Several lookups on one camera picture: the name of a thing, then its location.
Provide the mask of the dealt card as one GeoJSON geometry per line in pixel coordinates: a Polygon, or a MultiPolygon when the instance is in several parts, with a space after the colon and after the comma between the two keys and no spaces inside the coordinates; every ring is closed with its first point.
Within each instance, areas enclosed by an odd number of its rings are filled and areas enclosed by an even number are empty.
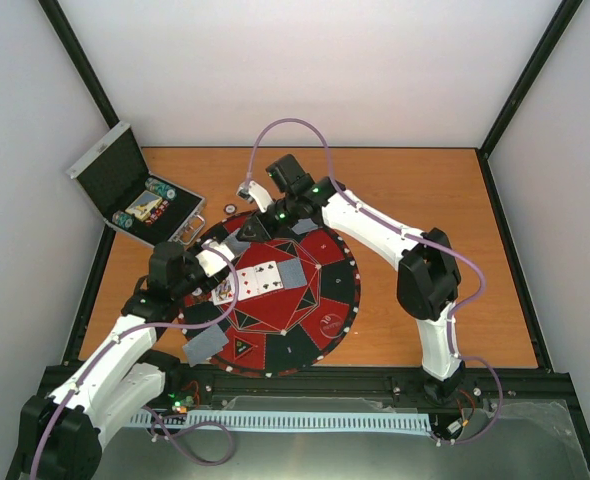
{"type": "Polygon", "coordinates": [[[299,220],[291,227],[291,230],[296,235],[303,235],[318,229],[319,226],[311,219],[299,220]]]}
{"type": "Polygon", "coordinates": [[[191,338],[183,346],[183,352],[189,366],[194,367],[209,362],[228,343],[229,339],[225,332],[218,325],[212,325],[191,338]]]}

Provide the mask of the single hundred chip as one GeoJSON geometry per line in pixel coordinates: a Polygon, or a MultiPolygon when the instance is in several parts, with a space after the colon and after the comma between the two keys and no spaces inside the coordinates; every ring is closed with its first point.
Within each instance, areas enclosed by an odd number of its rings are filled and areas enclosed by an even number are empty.
{"type": "Polygon", "coordinates": [[[227,215],[232,215],[232,214],[234,214],[234,213],[237,212],[237,206],[235,204],[232,204],[232,203],[226,204],[225,207],[224,207],[224,212],[227,215]]]}

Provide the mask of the queen of hearts card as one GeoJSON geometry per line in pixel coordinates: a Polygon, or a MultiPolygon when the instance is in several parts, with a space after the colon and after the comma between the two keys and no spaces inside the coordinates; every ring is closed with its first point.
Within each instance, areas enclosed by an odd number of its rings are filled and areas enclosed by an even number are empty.
{"type": "Polygon", "coordinates": [[[211,301],[214,305],[227,304],[231,302],[234,297],[235,284],[231,276],[228,276],[211,291],[211,301]]]}

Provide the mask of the red black triangular token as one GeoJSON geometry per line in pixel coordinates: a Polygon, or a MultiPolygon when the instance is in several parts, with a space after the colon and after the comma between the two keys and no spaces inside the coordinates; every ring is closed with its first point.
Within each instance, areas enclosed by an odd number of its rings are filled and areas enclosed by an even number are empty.
{"type": "Polygon", "coordinates": [[[234,348],[233,348],[234,359],[237,360],[237,359],[243,357],[244,355],[246,355],[250,351],[252,351],[254,348],[255,348],[255,346],[252,343],[250,343],[242,338],[236,337],[234,340],[234,348]]]}

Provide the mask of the clear dealer button disc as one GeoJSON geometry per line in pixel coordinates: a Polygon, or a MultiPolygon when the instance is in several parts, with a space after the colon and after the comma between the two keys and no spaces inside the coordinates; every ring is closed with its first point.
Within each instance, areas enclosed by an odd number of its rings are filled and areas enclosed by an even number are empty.
{"type": "Polygon", "coordinates": [[[325,314],[319,321],[319,330],[327,339],[339,338],[344,332],[344,320],[333,313],[325,314]]]}

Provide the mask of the blue playing card deck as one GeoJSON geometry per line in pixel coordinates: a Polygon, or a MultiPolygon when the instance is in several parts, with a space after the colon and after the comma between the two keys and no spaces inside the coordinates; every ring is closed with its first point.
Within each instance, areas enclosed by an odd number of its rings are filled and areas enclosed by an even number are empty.
{"type": "Polygon", "coordinates": [[[241,257],[249,249],[251,243],[238,240],[236,233],[233,232],[222,241],[222,245],[230,251],[229,260],[233,261],[241,257]]]}

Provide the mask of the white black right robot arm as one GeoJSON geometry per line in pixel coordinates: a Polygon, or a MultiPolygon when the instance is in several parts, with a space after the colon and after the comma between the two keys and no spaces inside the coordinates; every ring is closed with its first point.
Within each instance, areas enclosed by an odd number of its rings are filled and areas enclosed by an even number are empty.
{"type": "Polygon", "coordinates": [[[314,180],[291,154],[269,165],[266,172],[283,196],[273,199],[251,177],[245,178],[237,194],[257,209],[240,228],[239,239],[268,242],[309,219],[378,254],[397,274],[399,305],[417,322],[425,395],[436,405],[451,400],[465,366],[454,327],[461,274],[448,236],[437,228],[423,232],[392,220],[332,176],[314,180]]]}

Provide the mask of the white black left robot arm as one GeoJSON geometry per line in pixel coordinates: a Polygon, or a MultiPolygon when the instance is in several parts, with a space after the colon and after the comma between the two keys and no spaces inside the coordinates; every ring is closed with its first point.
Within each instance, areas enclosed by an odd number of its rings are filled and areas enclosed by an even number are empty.
{"type": "Polygon", "coordinates": [[[150,401],[176,400],[183,378],[178,360],[154,351],[178,328],[185,297],[215,288],[233,270],[235,255],[208,240],[183,248],[156,245],[147,274],[125,302],[100,346],[60,386],[23,406],[16,458],[32,479],[89,479],[115,435],[150,401]]]}

